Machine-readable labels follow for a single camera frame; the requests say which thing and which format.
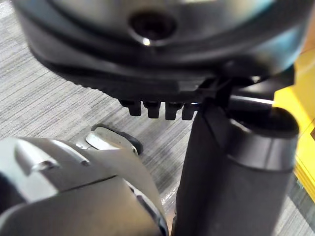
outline plastic teeth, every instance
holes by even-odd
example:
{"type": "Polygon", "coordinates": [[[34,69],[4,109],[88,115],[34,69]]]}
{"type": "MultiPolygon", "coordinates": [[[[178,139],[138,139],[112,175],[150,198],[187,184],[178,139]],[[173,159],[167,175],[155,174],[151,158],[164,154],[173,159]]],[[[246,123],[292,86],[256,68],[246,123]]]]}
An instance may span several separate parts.
{"type": "MultiPolygon", "coordinates": [[[[141,115],[141,101],[126,101],[120,100],[122,106],[129,109],[131,116],[141,115]]],[[[145,108],[148,109],[149,118],[158,118],[159,109],[161,107],[161,102],[143,102],[145,108]]],[[[183,108],[182,119],[192,120],[194,112],[198,111],[200,107],[199,103],[177,103],[177,102],[166,102],[165,103],[165,119],[175,120],[177,111],[183,108]]]]}

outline striped carpet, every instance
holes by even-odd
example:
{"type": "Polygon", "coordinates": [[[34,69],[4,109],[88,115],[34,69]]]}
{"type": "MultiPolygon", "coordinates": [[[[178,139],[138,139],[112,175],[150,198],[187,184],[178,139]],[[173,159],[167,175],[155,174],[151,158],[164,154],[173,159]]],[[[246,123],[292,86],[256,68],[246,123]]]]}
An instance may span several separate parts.
{"type": "MultiPolygon", "coordinates": [[[[0,0],[0,139],[8,136],[75,140],[96,123],[138,138],[166,212],[175,202],[190,121],[166,121],[147,113],[133,118],[100,91],[66,82],[39,64],[27,49],[9,1],[0,0]]],[[[315,236],[315,207],[297,184],[286,198],[276,227],[280,236],[315,236]]]]}

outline yellow panel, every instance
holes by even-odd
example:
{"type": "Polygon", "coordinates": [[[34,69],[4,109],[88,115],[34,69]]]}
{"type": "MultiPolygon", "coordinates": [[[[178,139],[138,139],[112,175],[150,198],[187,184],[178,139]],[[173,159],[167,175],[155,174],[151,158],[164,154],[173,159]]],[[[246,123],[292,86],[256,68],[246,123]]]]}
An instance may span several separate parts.
{"type": "Polygon", "coordinates": [[[315,119],[299,140],[296,175],[315,200],[315,119]]]}
{"type": "Polygon", "coordinates": [[[315,118],[315,49],[296,62],[296,83],[275,93],[275,106],[291,112],[303,133],[315,118]]]}
{"type": "Polygon", "coordinates": [[[300,56],[296,84],[276,92],[275,106],[290,111],[299,123],[295,175],[315,202],[315,49],[300,56]]]}

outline gray carpet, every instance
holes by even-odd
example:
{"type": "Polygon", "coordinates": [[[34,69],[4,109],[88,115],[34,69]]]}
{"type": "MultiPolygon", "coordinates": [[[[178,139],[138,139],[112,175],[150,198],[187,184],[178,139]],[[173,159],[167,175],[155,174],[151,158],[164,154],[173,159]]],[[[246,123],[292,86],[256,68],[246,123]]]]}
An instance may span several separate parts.
{"type": "MultiPolygon", "coordinates": [[[[27,49],[9,1],[0,1],[0,139],[8,136],[75,140],[96,123],[137,137],[141,160],[151,172],[165,210],[175,202],[190,121],[133,118],[118,101],[100,91],[76,86],[48,71],[27,49]]],[[[315,236],[315,207],[295,185],[276,227],[280,236],[315,236]]]]}

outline round hole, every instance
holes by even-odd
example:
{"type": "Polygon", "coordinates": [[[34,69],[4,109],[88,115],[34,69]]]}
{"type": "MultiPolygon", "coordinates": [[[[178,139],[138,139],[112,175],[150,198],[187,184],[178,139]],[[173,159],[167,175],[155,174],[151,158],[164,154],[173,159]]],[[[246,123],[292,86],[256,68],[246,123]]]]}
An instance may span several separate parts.
{"type": "Polygon", "coordinates": [[[129,24],[139,36],[154,41],[169,38],[176,29],[172,17],[157,12],[135,14],[129,24]]]}

